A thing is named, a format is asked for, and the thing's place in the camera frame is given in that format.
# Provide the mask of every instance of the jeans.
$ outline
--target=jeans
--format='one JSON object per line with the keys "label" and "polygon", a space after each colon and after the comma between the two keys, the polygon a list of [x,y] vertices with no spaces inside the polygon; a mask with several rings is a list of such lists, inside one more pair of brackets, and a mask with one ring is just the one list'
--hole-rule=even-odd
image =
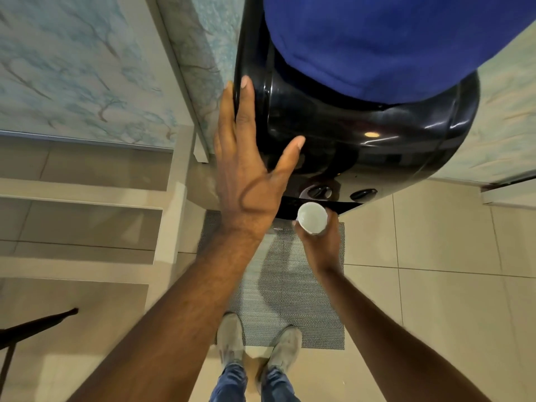
{"label": "jeans", "polygon": [[[247,384],[248,377],[244,367],[238,363],[231,363],[218,378],[210,402],[245,402],[244,392]],[[300,402],[294,396],[294,389],[287,376],[276,367],[272,367],[266,374],[260,399],[262,402]]]}

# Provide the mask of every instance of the hand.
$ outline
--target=hand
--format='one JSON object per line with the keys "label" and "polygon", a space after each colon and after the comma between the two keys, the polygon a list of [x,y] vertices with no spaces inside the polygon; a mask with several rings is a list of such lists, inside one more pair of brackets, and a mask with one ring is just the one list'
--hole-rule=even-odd
{"label": "hand", "polygon": [[326,211],[327,226],[320,234],[309,234],[300,226],[300,223],[293,222],[294,230],[303,243],[309,266],[315,274],[339,270],[339,217],[330,209]]}
{"label": "hand", "polygon": [[214,136],[222,227],[262,238],[276,216],[305,137],[294,138],[268,173],[257,148],[255,91],[248,76],[242,78],[236,121],[234,114],[233,84],[229,82],[221,97]]}

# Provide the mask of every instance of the forearm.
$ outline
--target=forearm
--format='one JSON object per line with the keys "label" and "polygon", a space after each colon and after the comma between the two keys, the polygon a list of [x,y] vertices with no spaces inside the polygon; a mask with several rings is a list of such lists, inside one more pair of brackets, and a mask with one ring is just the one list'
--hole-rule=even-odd
{"label": "forearm", "polygon": [[187,401],[261,236],[219,231],[71,402]]}
{"label": "forearm", "polygon": [[387,402],[489,402],[463,374],[412,336],[335,268],[315,270]]}

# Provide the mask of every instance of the person's right arm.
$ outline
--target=person's right arm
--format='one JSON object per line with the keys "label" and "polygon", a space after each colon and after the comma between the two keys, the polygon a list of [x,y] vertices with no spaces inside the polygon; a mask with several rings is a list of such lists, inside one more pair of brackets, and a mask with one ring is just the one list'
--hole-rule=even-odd
{"label": "person's right arm", "polygon": [[339,269],[337,214],[321,235],[295,230],[326,291],[387,402],[490,402],[445,358],[388,317]]}

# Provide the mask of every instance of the fingernail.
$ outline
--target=fingernail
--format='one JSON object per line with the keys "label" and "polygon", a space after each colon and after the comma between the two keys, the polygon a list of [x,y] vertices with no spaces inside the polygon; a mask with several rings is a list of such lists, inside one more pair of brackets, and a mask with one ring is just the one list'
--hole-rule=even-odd
{"label": "fingernail", "polygon": [[303,135],[300,135],[300,139],[296,143],[296,145],[298,145],[298,149],[301,149],[304,143],[305,143],[305,137]]}

